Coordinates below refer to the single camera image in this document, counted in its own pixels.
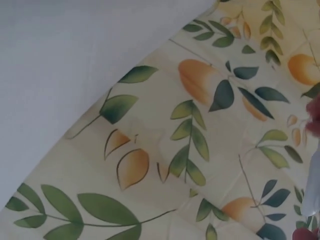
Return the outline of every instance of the green leaf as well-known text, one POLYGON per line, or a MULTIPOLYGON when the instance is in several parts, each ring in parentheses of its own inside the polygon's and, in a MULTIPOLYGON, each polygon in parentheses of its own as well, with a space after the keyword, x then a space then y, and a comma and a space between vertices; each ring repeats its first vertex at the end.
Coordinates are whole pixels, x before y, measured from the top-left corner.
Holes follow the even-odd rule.
POLYGON ((270 193, 272 191, 272 189, 274 189, 277 181, 278 180, 271 179, 266 182, 266 184, 264 185, 263 191, 262 191, 261 198, 264 198, 268 193, 270 193))
POLYGON ((268 15, 260 25, 260 34, 265 34, 271 27, 272 14, 268 15))
POLYGON ((42 192, 49 203, 70 221, 83 223, 81 214, 72 200, 60 189, 43 184, 42 192))
POLYGON ((314 99, 319 93, 320 93, 320 82, 314 85, 312 88, 310 88, 309 91, 303 93, 301 97, 306 96, 311 99, 314 99))
POLYGON ((196 126, 192 126, 191 137, 198 153, 201 155, 201 157, 203 157, 204 160, 208 162, 210 157, 205 136, 196 126))
POLYGON ((193 104, 192 116, 194 117, 195 121, 199 124, 199 126, 202 127, 203 130, 206 130, 205 121, 202 118, 199 108, 195 104, 193 104))
POLYGON ((293 207, 294 207, 295 213, 298 214, 299 216, 301 216, 301 209, 300 209, 300 207, 297 206, 297 205, 294 205, 293 207))
POLYGON ((12 211, 21 212, 29 209, 29 207, 19 198, 12 196, 10 200, 5 205, 7 209, 12 211))
POLYGON ((256 51, 253 50, 249 45, 245 45, 243 48, 242 48, 242 51, 241 53, 243 54, 254 54, 256 51))
POLYGON ((278 19, 279 23, 281 23, 284 26, 286 24, 286 21, 285 21, 285 16, 282 13, 282 11, 278 7, 274 7, 273 10, 274 10, 274 14, 276 16, 276 19, 278 19))
POLYGON ((262 153, 271 161, 271 163, 277 168, 289 168, 289 164, 287 160, 277 151, 268 148, 266 146, 261 146, 259 149, 262 151, 262 153))
POLYGON ((142 230, 141 224, 138 224, 112 237, 109 237, 107 240, 139 240, 141 235, 141 230, 142 230))
POLYGON ((81 206, 92 216, 104 222, 119 225, 134 225, 139 221, 122 203, 98 193, 78 194, 81 206))
POLYGON ((271 2, 271 1, 266 1, 266 2, 263 4, 261 10, 262 10, 262 11, 265 11, 265 12, 272 10, 272 2, 271 2))
POLYGON ((138 97, 132 95, 113 96, 104 102, 99 113, 111 124, 115 124, 126 115, 137 101, 138 97))
POLYGON ((188 155, 189 145, 186 145, 183 148, 181 148, 173 157, 169 166, 170 173, 172 173, 176 177, 179 177, 182 171, 187 166, 188 155))
POLYGON ((226 61, 225 67, 226 67, 226 69, 228 69, 229 72, 231 72, 230 61, 226 61))
POLYGON ((213 103, 209 109, 209 112, 217 110, 227 109, 234 103, 235 95, 228 80, 222 80, 215 90, 213 103))
POLYGON ((271 29, 279 39, 284 39, 284 35, 282 34, 280 29, 273 22, 271 23, 271 29))
POLYGON ((317 221, 317 218, 315 216, 313 216, 313 219, 312 219, 312 225, 311 225, 311 230, 315 230, 316 228, 318 227, 318 221, 317 221))
POLYGON ((158 71, 153 66, 135 66, 118 83, 135 84, 148 80, 152 74, 158 71))
POLYGON ((215 33, 213 31, 208 31, 208 32, 201 33, 198 36, 195 36, 194 39, 198 41, 205 41, 212 38, 214 34, 215 33))
POLYGON ((211 212, 212 204, 208 202, 205 198, 202 199, 198 212, 196 214, 196 222, 200 222, 205 219, 211 212))
POLYGON ((220 32, 224 33, 227 36, 233 36, 233 34, 229 31, 228 28, 226 28, 225 26, 223 26, 222 24, 220 24, 217 21, 212 21, 209 20, 209 23, 214 26, 216 29, 218 29, 220 32))
POLYGON ((214 226, 209 223, 205 231, 205 240, 218 240, 218 234, 214 226))
POLYGON ((255 75, 257 75, 259 67, 255 66, 255 67, 236 67, 235 69, 233 69, 233 73, 234 75, 239 78, 239 79, 243 79, 243 80, 249 80, 252 79, 255 75))
POLYGON ((190 136, 191 128, 192 128, 192 120, 190 118, 184 120, 178 126, 178 128, 174 131, 174 133, 172 134, 170 139, 177 141, 177 140, 184 139, 184 138, 190 136))
POLYGON ((32 203, 40 213, 46 213, 45 207, 39 197, 39 195, 27 184, 22 183, 17 189, 17 192, 24 196, 26 199, 32 203))
POLYGON ((242 95, 251 103, 257 110, 266 115, 267 117, 274 119, 268 109, 257 99, 253 94, 248 92, 246 89, 242 87, 238 87, 242 95))
POLYGON ((15 225, 22 228, 36 229, 41 227, 47 219, 46 215, 28 216, 14 222, 15 225))
POLYGON ((284 149, 294 161, 296 161, 299 164, 303 163, 303 160, 300 157, 299 153, 292 146, 285 145, 284 149))
POLYGON ((198 32, 202 29, 203 29, 202 27, 195 25, 195 24, 187 24, 183 27, 183 30, 185 30, 189 33, 195 33, 195 32, 198 32))
POLYGON ((274 194, 272 194, 271 197, 269 197, 262 205, 267 205, 273 208, 279 207, 281 204, 284 203, 284 201, 289 196, 290 191, 288 189, 281 188, 278 191, 276 191, 274 194))
POLYGON ((176 106, 171 114, 170 119, 182 119, 192 114, 193 110, 192 100, 184 101, 176 106))
POLYGON ((282 49, 279 45, 279 43, 271 36, 265 36, 260 43, 260 49, 261 50, 265 50, 267 47, 269 47, 269 45, 272 45, 275 49, 275 51, 280 54, 283 55, 282 49))
POLYGON ((254 92, 260 98, 266 101, 279 101, 279 102, 285 102, 288 104, 290 103, 288 99, 281 92, 271 87, 267 87, 267 86, 258 87, 254 92))
POLYGON ((205 23, 204 21, 200 21, 200 20, 198 20, 198 19, 195 19, 195 20, 193 20, 193 21, 194 21, 196 24, 199 24, 199 25, 205 27, 205 28, 208 29, 210 32, 213 32, 212 28, 211 28, 207 23, 205 23))
POLYGON ((216 206, 212 205, 212 212, 213 214, 221 221, 228 221, 229 220, 229 216, 227 214, 225 214, 223 211, 221 211, 219 208, 217 208, 216 206))
POLYGON ((266 215, 266 217, 272 221, 279 221, 283 219, 286 215, 283 213, 274 213, 274 214, 269 214, 266 215))
POLYGON ((301 196, 301 193, 299 192, 299 189, 296 186, 294 186, 294 192, 295 192, 296 199, 298 199, 299 203, 302 204, 303 198, 301 196))
POLYGON ((265 223, 260 230, 256 233, 261 239, 269 240, 286 240, 286 234, 284 231, 275 225, 265 223))
POLYGON ((198 192, 196 190, 193 190, 192 188, 190 188, 189 198, 193 198, 197 195, 198 195, 198 192))
POLYGON ((45 240, 78 240, 84 226, 82 224, 69 223, 58 226, 44 235, 45 240))
POLYGON ((199 186, 206 185, 205 176, 202 174, 200 169, 189 159, 186 162, 186 171, 195 184, 199 186))
POLYGON ((226 48, 229 47, 235 40, 235 37, 233 35, 223 36, 218 38, 212 43, 212 46, 218 47, 218 48, 226 48))
POLYGON ((273 62, 275 64, 277 64, 278 66, 281 65, 280 59, 278 58, 277 54, 272 49, 269 49, 268 51, 266 51, 265 60, 267 63, 270 63, 270 61, 273 60, 273 62))
POLYGON ((258 142, 258 144, 264 142, 264 141, 287 141, 288 136, 285 134, 284 131, 278 130, 278 129, 271 129, 267 131, 261 140, 258 142))
POLYGON ((296 221, 295 222, 295 227, 297 229, 306 229, 308 226, 304 221, 296 221))

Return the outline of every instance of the floral print fabric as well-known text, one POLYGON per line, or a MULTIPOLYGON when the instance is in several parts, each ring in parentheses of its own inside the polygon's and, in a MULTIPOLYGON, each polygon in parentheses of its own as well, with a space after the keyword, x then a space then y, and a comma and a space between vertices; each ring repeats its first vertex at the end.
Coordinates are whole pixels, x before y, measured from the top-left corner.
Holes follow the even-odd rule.
POLYGON ((12 239, 291 239, 320 91, 319 6, 221 0, 137 64, 0 213, 12 239))

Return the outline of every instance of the white sheet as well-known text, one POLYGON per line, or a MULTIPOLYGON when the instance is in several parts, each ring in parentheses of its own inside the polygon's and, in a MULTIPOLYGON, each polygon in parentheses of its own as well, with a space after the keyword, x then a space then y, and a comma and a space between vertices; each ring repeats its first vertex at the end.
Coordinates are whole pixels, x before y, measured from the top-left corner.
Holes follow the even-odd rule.
POLYGON ((65 131, 213 0, 4 0, 0 209, 65 131))

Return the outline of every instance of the yellow fruit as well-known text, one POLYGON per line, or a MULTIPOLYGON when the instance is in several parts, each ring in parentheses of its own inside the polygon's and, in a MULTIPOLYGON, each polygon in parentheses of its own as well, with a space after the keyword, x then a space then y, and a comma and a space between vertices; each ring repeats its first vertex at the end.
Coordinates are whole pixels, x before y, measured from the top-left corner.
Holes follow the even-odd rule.
POLYGON ((258 201, 254 202, 250 197, 239 197, 227 203, 222 211, 256 233, 264 225, 264 218, 260 213, 263 213, 262 207, 259 206, 259 211, 255 203, 258 201))
POLYGON ((122 190, 137 184, 146 176, 149 169, 148 153, 135 149, 124 155, 116 168, 118 182, 122 190))
POLYGON ((311 56, 292 56, 288 61, 288 68, 293 78, 301 84, 313 86, 320 82, 319 69, 311 56))
POLYGON ((256 109, 244 96, 242 97, 242 102, 245 109, 247 109, 247 111, 251 113, 252 116, 254 116, 256 119, 262 122, 265 122, 267 120, 267 116, 260 112, 258 109, 256 109))
POLYGON ((214 98, 211 78, 219 74, 218 70, 202 61, 186 59, 180 62, 178 71, 185 90, 198 102, 210 106, 214 98))

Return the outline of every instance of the leafy branch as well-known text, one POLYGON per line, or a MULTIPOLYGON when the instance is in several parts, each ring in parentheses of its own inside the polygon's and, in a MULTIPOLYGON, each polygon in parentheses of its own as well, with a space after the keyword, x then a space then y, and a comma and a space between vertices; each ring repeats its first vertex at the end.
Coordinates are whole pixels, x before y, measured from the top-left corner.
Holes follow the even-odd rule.
MULTIPOLYGON (((38 194, 27 184, 23 183, 17 191, 36 207, 37 214, 17 220, 14 222, 14 224, 22 228, 35 229, 41 227, 45 223, 47 218, 53 218, 63 222, 67 222, 67 224, 58 226, 44 235, 43 238, 46 240, 77 240, 82 234, 84 226, 101 228, 119 228, 132 226, 132 228, 111 236, 107 240, 138 240, 141 235, 142 224, 153 221, 168 213, 176 211, 176 209, 172 209, 150 219, 139 221, 137 217, 126 206, 124 206, 114 198, 98 193, 81 193, 77 195, 78 201, 81 206, 93 217, 111 224, 85 223, 77 206, 63 191, 54 186, 46 184, 41 185, 41 190, 48 202, 65 218, 47 214, 38 194)), ((9 200, 9 202, 6 204, 6 208, 17 212, 29 209, 27 204, 25 204, 21 199, 15 196, 13 196, 9 200)))

